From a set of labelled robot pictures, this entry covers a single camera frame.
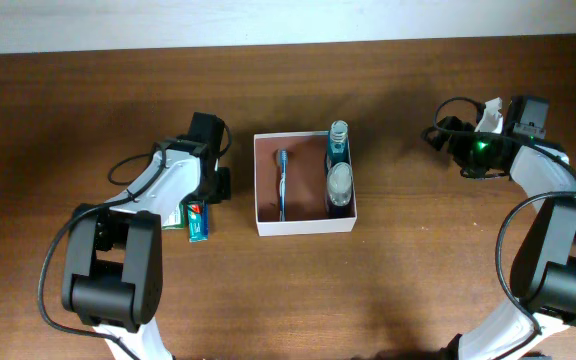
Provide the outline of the red white Colgate toothpaste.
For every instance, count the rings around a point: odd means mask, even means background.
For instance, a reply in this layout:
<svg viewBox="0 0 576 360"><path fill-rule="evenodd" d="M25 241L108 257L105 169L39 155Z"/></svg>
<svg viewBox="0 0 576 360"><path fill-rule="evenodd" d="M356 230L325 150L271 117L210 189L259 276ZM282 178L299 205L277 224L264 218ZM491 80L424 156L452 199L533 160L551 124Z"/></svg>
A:
<svg viewBox="0 0 576 360"><path fill-rule="evenodd" d="M191 243L197 243L208 239L205 239L202 234L202 203L203 202L192 202L186 206L189 241Z"/></svg>

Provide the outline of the white green soap packet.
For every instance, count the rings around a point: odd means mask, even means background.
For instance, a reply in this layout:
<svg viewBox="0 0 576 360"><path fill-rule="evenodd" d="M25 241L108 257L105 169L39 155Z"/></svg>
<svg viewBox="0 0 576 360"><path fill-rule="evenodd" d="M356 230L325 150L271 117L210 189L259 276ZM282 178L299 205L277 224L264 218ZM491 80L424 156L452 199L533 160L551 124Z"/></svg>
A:
<svg viewBox="0 0 576 360"><path fill-rule="evenodd" d="M163 230L178 230L184 229L186 227L186 210L182 203L179 203L177 207L170 213L170 215L162 220Z"/></svg>

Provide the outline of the blue green toothbrush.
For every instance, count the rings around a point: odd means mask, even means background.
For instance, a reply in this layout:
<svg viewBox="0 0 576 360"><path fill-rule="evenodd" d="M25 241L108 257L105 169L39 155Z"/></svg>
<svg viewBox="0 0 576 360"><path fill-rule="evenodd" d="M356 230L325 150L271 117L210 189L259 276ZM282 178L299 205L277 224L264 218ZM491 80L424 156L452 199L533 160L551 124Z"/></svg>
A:
<svg viewBox="0 0 576 360"><path fill-rule="evenodd" d="M286 177L287 177L288 152L286 149L277 151L277 164L279 168L279 221L286 220Z"/></svg>

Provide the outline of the dark blue soap bottle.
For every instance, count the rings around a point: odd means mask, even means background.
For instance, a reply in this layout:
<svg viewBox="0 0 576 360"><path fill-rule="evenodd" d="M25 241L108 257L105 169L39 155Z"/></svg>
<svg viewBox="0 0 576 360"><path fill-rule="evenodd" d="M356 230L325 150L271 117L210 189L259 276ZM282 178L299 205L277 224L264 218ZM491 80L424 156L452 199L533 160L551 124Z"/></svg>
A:
<svg viewBox="0 0 576 360"><path fill-rule="evenodd" d="M330 169L327 175L326 210L329 217L347 217L351 210L352 195L352 167L346 162L339 162Z"/></svg>

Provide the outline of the teal Listerine mouthwash bottle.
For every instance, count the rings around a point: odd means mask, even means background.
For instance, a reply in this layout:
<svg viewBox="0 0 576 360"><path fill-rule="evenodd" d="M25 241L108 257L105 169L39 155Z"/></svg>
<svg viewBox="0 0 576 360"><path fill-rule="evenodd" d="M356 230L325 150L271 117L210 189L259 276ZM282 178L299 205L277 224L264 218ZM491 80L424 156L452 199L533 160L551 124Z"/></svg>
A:
<svg viewBox="0 0 576 360"><path fill-rule="evenodd" d="M343 120L337 120L332 123L328 133L326 172L329 172L337 163L347 162L348 158L348 124Z"/></svg>

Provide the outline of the blue disposable razor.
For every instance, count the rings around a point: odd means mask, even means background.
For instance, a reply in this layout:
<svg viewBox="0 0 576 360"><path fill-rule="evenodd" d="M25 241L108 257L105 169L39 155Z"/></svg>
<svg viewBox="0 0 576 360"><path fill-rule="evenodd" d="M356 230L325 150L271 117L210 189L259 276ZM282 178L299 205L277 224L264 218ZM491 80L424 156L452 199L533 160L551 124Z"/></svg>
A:
<svg viewBox="0 0 576 360"><path fill-rule="evenodd" d="M202 234L205 239L209 236L209 205L206 202L202 203Z"/></svg>

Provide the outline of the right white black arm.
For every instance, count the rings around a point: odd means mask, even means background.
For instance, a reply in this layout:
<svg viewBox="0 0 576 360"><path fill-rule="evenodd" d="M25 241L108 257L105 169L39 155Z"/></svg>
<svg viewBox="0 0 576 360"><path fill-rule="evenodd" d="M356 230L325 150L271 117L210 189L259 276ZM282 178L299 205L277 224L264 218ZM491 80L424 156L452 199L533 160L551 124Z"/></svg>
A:
<svg viewBox="0 0 576 360"><path fill-rule="evenodd" d="M576 327L576 170L546 140L547 100L474 101L474 122L434 116L422 139L445 149L464 178L507 177L526 198L497 235L495 271L504 301L440 350L443 359L529 359L544 339Z"/></svg>

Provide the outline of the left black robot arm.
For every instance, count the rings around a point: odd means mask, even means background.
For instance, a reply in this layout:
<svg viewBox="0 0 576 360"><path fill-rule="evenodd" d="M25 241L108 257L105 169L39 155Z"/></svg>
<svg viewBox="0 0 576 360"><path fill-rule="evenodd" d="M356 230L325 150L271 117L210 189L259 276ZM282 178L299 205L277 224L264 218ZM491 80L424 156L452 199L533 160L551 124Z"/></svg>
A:
<svg viewBox="0 0 576 360"><path fill-rule="evenodd" d="M218 162L231 141L222 119L196 112L187 133L153 145L147 167L125 190L73 213L61 302L115 358L172 358L155 319L162 222L181 205L229 199L230 173Z"/></svg>

